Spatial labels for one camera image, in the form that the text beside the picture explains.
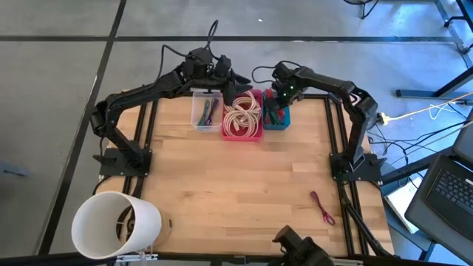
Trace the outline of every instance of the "concrete floor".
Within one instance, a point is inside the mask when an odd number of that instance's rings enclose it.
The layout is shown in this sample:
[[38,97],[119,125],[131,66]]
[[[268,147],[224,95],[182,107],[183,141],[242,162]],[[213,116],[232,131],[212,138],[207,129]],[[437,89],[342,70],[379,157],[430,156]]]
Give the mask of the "concrete floor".
[[[0,35],[108,35],[118,0],[0,2]],[[460,11],[455,1],[443,1],[449,15]],[[357,7],[343,1],[234,1],[134,0],[126,5],[118,35],[206,35],[216,18],[217,35],[314,35],[314,36],[449,36],[436,6],[425,1],[381,1],[372,15],[358,18]],[[463,21],[454,23],[461,38],[473,41]],[[169,42],[187,52],[202,43]],[[116,43],[110,56],[98,99],[154,80],[161,43]],[[0,42],[0,160],[23,166],[28,177],[0,178],[0,257],[35,253],[46,212],[58,185],[67,153],[89,97],[104,43]],[[232,59],[234,69],[250,76],[258,65],[291,60],[316,72],[354,81],[369,91],[379,110],[390,116],[428,106],[427,100],[398,99],[396,89],[435,90],[466,69],[455,45],[445,43],[288,43],[214,42],[216,54]],[[165,55],[164,71],[181,58]],[[270,73],[264,70],[257,78]],[[470,91],[466,85],[461,91]],[[462,113],[469,108],[458,106]],[[462,117],[443,112],[437,120],[428,113],[382,126],[387,138],[410,138],[460,122]],[[432,145],[440,150],[455,136]],[[373,146],[378,153],[381,146]],[[75,251],[70,239],[72,218],[92,193],[99,165],[98,139],[89,130],[72,180],[67,202],[52,245],[53,253]],[[418,151],[411,161],[430,154]],[[388,162],[401,156],[390,149]],[[398,255],[417,259],[416,250],[391,231]],[[432,260],[461,264],[438,245]]]

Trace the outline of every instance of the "metal clamp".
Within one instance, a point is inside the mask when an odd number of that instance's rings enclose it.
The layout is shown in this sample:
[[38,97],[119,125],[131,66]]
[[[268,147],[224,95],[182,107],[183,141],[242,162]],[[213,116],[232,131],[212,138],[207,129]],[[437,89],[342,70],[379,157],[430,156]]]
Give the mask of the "metal clamp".
[[150,262],[155,260],[157,261],[157,254],[146,254],[144,258],[139,254],[117,256],[117,262]]
[[363,266],[362,261],[330,258],[335,266]]

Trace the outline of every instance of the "white cylinder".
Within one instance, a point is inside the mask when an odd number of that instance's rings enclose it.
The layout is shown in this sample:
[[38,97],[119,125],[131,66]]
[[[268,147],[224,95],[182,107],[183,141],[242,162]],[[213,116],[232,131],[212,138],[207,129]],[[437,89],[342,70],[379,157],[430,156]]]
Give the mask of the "white cylinder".
[[[135,226],[123,244],[117,238],[116,224],[130,205],[135,211]],[[153,245],[161,227],[161,214],[150,202],[109,191],[90,197],[79,208],[72,221],[72,241],[85,257],[105,259]]]

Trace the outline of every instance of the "wooden table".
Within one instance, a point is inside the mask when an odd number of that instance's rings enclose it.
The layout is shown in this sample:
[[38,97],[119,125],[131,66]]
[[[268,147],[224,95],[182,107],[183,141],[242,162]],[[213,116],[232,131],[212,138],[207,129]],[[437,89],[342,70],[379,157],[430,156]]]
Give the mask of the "wooden table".
[[[129,139],[138,111],[127,110],[118,124]],[[152,168],[142,199],[166,211],[173,228],[169,239],[154,250],[280,255],[279,245],[271,240],[290,225],[300,236],[311,236],[331,256],[346,256],[340,203],[328,160],[330,136],[324,101],[295,103],[290,115],[288,129],[265,131],[260,143],[228,142],[221,133],[194,130],[191,98],[160,100],[151,144]],[[336,115],[334,120],[339,133]],[[341,147],[340,136],[337,138]],[[357,185],[364,221],[393,253],[379,190],[371,183]],[[122,187],[123,177],[113,177],[98,192],[122,191]],[[335,226],[324,223],[309,196],[312,190],[335,219]],[[351,228],[355,250],[360,252],[353,221]]]

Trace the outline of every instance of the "black cable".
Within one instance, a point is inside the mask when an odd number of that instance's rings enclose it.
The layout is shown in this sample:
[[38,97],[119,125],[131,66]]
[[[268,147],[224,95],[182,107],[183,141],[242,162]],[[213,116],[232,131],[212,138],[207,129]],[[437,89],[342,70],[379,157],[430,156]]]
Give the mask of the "black cable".
[[258,66],[253,69],[251,72],[251,79],[253,80],[254,83],[261,84],[261,83],[266,83],[266,82],[273,82],[272,80],[265,80],[265,81],[257,81],[254,79],[254,72],[257,71],[258,69],[274,69],[274,66]]
[[406,150],[408,150],[408,149],[410,149],[410,148],[412,148],[412,147],[414,147],[414,146],[421,146],[421,145],[419,145],[420,143],[422,143],[423,141],[425,141],[425,140],[431,138],[432,136],[435,136],[436,134],[439,134],[439,133],[441,133],[441,132],[444,132],[444,131],[446,131],[447,129],[451,129],[451,128],[455,127],[455,126],[462,125],[462,124],[464,124],[464,123],[466,123],[466,121],[463,121],[463,122],[460,122],[460,123],[456,123],[456,124],[451,125],[451,126],[447,126],[446,128],[439,129],[439,130],[434,131],[434,132],[422,134],[421,136],[419,136],[418,138],[416,138],[416,139],[414,139],[414,140],[394,140],[393,142],[396,143],[396,142],[401,142],[401,141],[402,141],[402,142],[406,142],[406,141],[416,141],[416,140],[419,140],[421,137],[424,137],[424,136],[427,136],[427,135],[428,135],[427,137],[425,137],[425,138],[422,139],[421,141],[418,141],[418,142],[415,143],[415,144],[409,143],[410,146],[406,148]]
[[412,185],[416,188],[416,189],[419,189],[415,184],[414,184],[414,181],[412,181],[411,177],[407,177],[409,179],[409,181],[412,183]]
[[161,47],[161,59],[160,59],[160,70],[157,72],[157,77],[156,81],[154,83],[157,83],[158,80],[161,78],[161,73],[163,72],[163,65],[164,65],[164,48],[169,48],[171,50],[171,47],[163,44]]
[[453,111],[457,112],[459,115],[461,115],[461,116],[463,116],[465,119],[467,119],[467,117],[466,117],[464,114],[462,114],[460,111],[458,111],[458,110],[456,110],[455,108],[453,108],[453,106],[452,106],[451,103],[449,103],[449,106],[450,106],[450,108],[452,108]]
[[[297,66],[297,67],[302,67],[300,64],[298,64],[296,62],[292,62],[292,61],[288,61],[288,60],[283,60],[283,61],[280,61],[279,63],[288,63],[288,64],[293,64],[294,66]],[[275,68],[276,68],[275,66],[258,66],[258,67],[255,67],[253,69],[253,71],[251,72],[251,79],[253,80],[254,83],[257,83],[257,84],[273,82],[272,80],[256,81],[254,79],[254,72],[257,71],[258,69],[275,69]]]
[[345,1],[347,4],[361,5],[361,4],[368,4],[372,0],[343,0],[343,1]]
[[214,39],[214,35],[215,35],[215,32],[217,31],[217,27],[219,25],[219,20],[216,19],[214,21],[214,23],[212,24],[212,26],[210,26],[210,29],[208,30],[208,38],[207,38],[207,45],[205,45],[204,49],[208,49],[208,51],[210,52],[210,54],[212,55],[212,57],[215,59],[215,60],[219,60],[219,58],[217,56],[215,56],[210,48],[210,43],[212,42],[212,40]]
[[302,66],[301,66],[300,64],[298,64],[298,63],[295,63],[295,62],[292,62],[292,61],[287,61],[287,60],[280,61],[279,63],[289,63],[289,64],[293,64],[294,66],[302,67]]
[[381,188],[375,181],[371,181],[370,183],[372,183],[379,191],[381,191]]
[[392,140],[392,141],[416,141],[416,140],[419,140],[421,137],[424,137],[424,136],[427,136],[428,134],[437,134],[437,133],[440,133],[440,132],[443,132],[447,129],[451,129],[452,127],[456,127],[456,126],[459,126],[459,125],[463,125],[464,123],[466,123],[467,121],[463,121],[463,122],[459,122],[459,123],[456,123],[454,125],[451,125],[451,126],[447,126],[446,128],[443,128],[443,129],[438,129],[434,132],[429,132],[429,133],[426,133],[426,134],[422,134],[421,136],[419,136],[418,138],[416,139],[413,139],[413,140],[396,140],[396,139],[386,139],[386,140]]
[[101,150],[101,154],[100,154],[100,156],[101,156],[101,161],[102,161],[102,158],[103,158],[102,143],[103,143],[103,139],[104,139],[104,138],[105,138],[105,137],[101,137],[101,140],[98,142],[98,147],[99,147],[99,149]]
[[102,178],[102,180],[100,180],[100,181],[97,183],[97,185],[95,185],[94,191],[92,192],[92,196],[97,193],[98,187],[101,186],[102,183],[105,182],[105,181],[107,181],[110,177],[112,177],[112,176],[104,176],[104,177]]
[[401,188],[401,187],[404,187],[405,185],[407,185],[408,182],[409,182],[409,181],[406,180],[406,182],[405,182],[403,185],[401,185],[401,184],[399,183],[399,180],[398,180],[398,186],[399,186],[400,188]]
[[[369,142],[370,144],[382,144],[382,143],[384,143],[384,141],[382,141],[382,142],[373,142],[371,137],[368,137],[368,142]],[[404,158],[404,159],[406,160],[406,165],[408,165],[408,164],[409,164],[409,160],[407,159],[407,152],[406,152],[406,149],[405,149],[403,146],[401,146],[401,145],[399,145],[399,144],[397,144],[397,143],[391,143],[391,144],[392,144],[392,145],[396,145],[397,147],[401,148],[402,152],[403,152],[404,155],[405,155],[405,158]]]
[[[375,134],[375,133],[372,133],[372,132],[368,132],[368,134],[371,134],[371,135],[375,135],[376,137],[379,137],[379,138],[383,138],[382,136],[378,135],[378,134]],[[402,143],[405,143],[407,145],[412,145],[412,143],[408,143],[407,141],[404,141],[404,140],[396,140],[398,142],[402,142]],[[386,143],[386,144],[391,144],[393,143],[392,141],[384,141],[384,142],[378,142],[378,144],[381,144],[381,143]],[[416,145],[417,147],[421,147],[421,148],[424,148],[426,150],[429,150],[429,151],[432,151],[432,152],[438,152],[438,151],[435,151],[434,149],[431,149],[431,148],[428,148],[428,147],[425,147],[425,146],[422,146],[422,145]]]
[[169,51],[175,53],[175,54],[178,55],[178,56],[181,56],[181,57],[184,57],[184,58],[188,57],[188,55],[184,55],[183,53],[176,51],[174,48],[170,47],[170,46],[167,45],[167,44],[163,44],[163,47],[164,47],[164,48],[167,48]]
[[[381,138],[386,142],[386,137],[384,136],[383,132],[381,131],[381,129],[379,128],[378,124],[375,123],[375,126],[376,128],[378,129],[379,133],[381,133]],[[383,155],[386,155],[387,153],[387,145],[386,143],[384,144],[384,152],[383,152]]]

